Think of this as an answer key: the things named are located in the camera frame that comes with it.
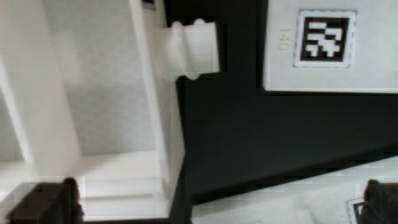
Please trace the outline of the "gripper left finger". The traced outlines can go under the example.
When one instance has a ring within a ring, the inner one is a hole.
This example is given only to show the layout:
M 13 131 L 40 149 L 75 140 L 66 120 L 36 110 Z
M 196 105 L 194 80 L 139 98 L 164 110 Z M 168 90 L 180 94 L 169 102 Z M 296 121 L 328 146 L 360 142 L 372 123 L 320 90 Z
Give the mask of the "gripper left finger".
M 6 215 L 6 224 L 84 224 L 77 180 L 41 182 Z

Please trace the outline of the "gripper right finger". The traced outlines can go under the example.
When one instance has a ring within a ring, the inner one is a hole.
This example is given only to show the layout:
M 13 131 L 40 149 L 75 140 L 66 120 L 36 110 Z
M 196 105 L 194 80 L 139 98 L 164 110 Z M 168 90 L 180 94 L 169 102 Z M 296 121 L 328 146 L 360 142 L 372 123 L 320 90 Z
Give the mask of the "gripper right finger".
M 398 224 L 398 183 L 368 180 L 360 220 L 361 224 Z

